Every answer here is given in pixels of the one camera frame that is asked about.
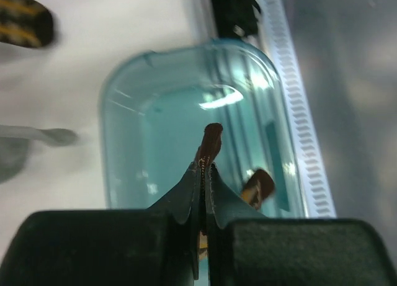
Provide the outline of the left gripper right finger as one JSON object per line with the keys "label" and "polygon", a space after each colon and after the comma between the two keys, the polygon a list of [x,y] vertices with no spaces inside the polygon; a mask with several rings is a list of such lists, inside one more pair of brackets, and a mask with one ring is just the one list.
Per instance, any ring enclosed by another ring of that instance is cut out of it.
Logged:
{"label": "left gripper right finger", "polygon": [[210,285],[395,285],[396,269],[367,222],[267,218],[216,166],[206,171]]}

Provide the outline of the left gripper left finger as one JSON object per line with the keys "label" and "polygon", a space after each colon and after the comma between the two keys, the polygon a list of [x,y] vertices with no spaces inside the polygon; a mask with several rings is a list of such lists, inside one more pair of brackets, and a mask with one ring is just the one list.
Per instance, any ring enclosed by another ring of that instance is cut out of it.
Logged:
{"label": "left gripper left finger", "polygon": [[46,210],[6,252],[7,285],[193,285],[199,277],[199,168],[146,209]]}

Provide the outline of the brown argyle sock back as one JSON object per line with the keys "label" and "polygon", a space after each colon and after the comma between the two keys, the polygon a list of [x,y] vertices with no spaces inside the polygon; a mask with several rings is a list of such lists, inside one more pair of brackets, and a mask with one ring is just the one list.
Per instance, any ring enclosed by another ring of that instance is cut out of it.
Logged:
{"label": "brown argyle sock back", "polygon": [[[197,169],[200,171],[200,209],[204,212],[205,203],[205,170],[211,166],[221,150],[221,134],[223,126],[220,123],[210,123],[204,129],[201,145],[195,155]],[[258,168],[243,186],[240,197],[255,210],[261,209],[264,201],[272,195],[275,183],[269,173]],[[200,244],[198,258],[203,260],[208,255],[208,242],[206,231],[206,216],[200,215]]]}

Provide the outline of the brown argyle sock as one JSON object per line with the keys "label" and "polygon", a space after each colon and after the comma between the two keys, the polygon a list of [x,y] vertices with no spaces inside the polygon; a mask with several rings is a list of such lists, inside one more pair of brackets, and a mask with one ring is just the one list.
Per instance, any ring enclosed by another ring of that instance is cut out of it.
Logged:
{"label": "brown argyle sock", "polygon": [[55,19],[36,0],[1,0],[1,42],[23,48],[45,48],[55,41]]}
{"label": "brown argyle sock", "polygon": [[[221,134],[223,126],[220,123],[210,123],[204,129],[201,145],[195,155],[197,169],[200,171],[200,209],[204,212],[205,203],[205,170],[211,166],[221,150]],[[258,168],[243,186],[240,197],[255,210],[261,209],[264,201],[272,195],[275,183],[269,173]],[[203,260],[208,255],[208,242],[206,231],[206,216],[200,215],[200,244],[198,258]]]}

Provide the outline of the brown argyle sock front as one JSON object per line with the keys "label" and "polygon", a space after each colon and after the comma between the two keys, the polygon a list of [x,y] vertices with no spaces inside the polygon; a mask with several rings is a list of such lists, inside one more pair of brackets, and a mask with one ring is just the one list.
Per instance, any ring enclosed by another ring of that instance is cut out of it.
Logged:
{"label": "brown argyle sock front", "polygon": [[23,48],[45,48],[55,41],[55,19],[36,0],[1,0],[1,42]]}

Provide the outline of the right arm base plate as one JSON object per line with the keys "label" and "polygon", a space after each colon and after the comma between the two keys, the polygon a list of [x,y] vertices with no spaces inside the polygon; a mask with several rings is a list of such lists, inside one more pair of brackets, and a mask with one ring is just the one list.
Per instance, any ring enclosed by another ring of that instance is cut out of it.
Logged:
{"label": "right arm base plate", "polygon": [[257,35],[258,19],[261,14],[256,0],[211,0],[216,31],[219,38],[242,40]]}

